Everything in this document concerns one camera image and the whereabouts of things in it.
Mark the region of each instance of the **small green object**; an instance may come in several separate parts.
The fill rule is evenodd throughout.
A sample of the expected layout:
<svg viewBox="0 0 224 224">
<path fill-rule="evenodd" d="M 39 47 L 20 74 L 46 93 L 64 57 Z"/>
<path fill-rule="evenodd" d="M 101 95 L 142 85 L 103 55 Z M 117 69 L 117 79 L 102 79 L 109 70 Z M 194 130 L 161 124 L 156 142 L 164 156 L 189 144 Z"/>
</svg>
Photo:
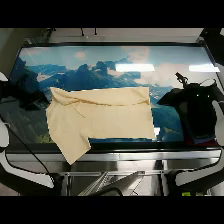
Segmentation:
<svg viewBox="0 0 224 224">
<path fill-rule="evenodd" d="M 182 196 L 191 196 L 191 192 L 183 192 Z"/>
</svg>

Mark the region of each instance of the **glass tabletop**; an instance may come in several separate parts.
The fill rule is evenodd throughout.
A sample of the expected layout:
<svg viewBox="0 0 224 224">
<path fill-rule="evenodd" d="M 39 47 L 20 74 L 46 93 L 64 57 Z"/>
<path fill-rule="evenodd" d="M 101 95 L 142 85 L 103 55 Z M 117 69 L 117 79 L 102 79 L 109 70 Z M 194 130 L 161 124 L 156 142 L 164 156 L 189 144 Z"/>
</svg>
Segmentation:
<svg viewBox="0 0 224 224">
<path fill-rule="evenodd" d="M 151 65 L 145 71 L 118 71 L 118 64 Z M 144 86 L 150 88 L 155 139 L 90 139 L 90 143 L 147 142 L 184 143 L 182 125 L 173 107 L 158 101 L 173 88 L 183 88 L 175 73 L 188 78 L 189 83 L 216 79 L 216 72 L 192 71 L 192 66 L 213 63 L 206 49 L 199 44 L 142 44 L 107 43 L 102 45 L 75 43 L 23 46 L 18 53 L 11 83 L 28 94 L 42 93 L 48 102 L 50 87 L 66 91 Z M 25 110 L 19 101 L 0 104 L 1 114 L 14 132 L 26 144 L 55 145 L 50 138 L 46 120 L 48 104 L 34 103 Z M 12 137 L 13 144 L 18 141 Z"/>
</svg>

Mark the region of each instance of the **cream shirt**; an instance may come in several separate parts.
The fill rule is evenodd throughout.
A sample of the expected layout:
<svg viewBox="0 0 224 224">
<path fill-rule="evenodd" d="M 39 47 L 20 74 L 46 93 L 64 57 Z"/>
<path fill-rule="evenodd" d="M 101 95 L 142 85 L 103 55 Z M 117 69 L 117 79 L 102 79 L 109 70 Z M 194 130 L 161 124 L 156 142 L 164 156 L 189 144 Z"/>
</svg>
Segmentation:
<svg viewBox="0 0 224 224">
<path fill-rule="evenodd" d="M 69 164 L 90 149 L 88 138 L 155 138 L 149 87 L 51 92 L 49 133 Z"/>
</svg>

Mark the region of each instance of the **table surface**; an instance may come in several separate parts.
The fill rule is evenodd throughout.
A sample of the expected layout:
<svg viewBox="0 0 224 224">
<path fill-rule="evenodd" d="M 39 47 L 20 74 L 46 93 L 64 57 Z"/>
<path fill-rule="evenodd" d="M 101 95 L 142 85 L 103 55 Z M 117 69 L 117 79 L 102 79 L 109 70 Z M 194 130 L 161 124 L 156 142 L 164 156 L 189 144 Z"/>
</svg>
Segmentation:
<svg viewBox="0 0 224 224">
<path fill-rule="evenodd" d="M 118 72 L 115 69 L 116 64 L 130 63 L 153 64 L 155 71 Z M 48 101 L 52 97 L 52 86 L 66 91 L 148 86 L 156 139 L 90 139 L 93 149 L 188 148 L 183 141 L 176 110 L 157 103 L 173 88 L 182 88 L 176 79 L 176 72 L 186 76 L 189 83 L 216 79 L 218 87 L 222 89 L 215 72 L 189 71 L 190 65 L 202 64 L 212 62 L 205 48 L 193 45 L 31 47 L 21 49 L 10 80 L 28 93 L 40 90 Z M 0 110 L 19 138 L 36 152 L 59 152 L 48 132 L 47 106 L 38 106 L 41 109 L 26 111 L 18 101 L 14 101 L 0 104 Z M 16 145 L 24 150 L 19 140 L 11 134 L 10 142 L 11 146 Z"/>
</svg>

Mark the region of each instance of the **sky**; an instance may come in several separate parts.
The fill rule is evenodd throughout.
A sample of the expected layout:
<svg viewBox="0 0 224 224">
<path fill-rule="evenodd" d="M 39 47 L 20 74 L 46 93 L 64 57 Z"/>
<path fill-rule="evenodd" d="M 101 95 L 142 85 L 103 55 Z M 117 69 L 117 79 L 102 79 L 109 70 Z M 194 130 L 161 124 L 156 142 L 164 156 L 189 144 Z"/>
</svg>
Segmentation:
<svg viewBox="0 0 224 224">
<path fill-rule="evenodd" d="M 140 84 L 150 83 L 160 86 L 182 87 L 174 74 L 187 76 L 190 82 L 202 82 L 216 78 L 215 73 L 190 72 L 189 65 L 211 63 L 206 51 L 201 47 L 184 46 L 57 46 L 23 48 L 20 58 L 27 66 L 44 64 L 63 65 L 76 70 L 80 65 L 94 66 L 98 61 L 118 61 L 127 58 L 132 63 L 153 64 L 154 72 L 142 72 L 135 80 Z M 108 74 L 119 77 L 123 73 L 108 70 Z"/>
</svg>

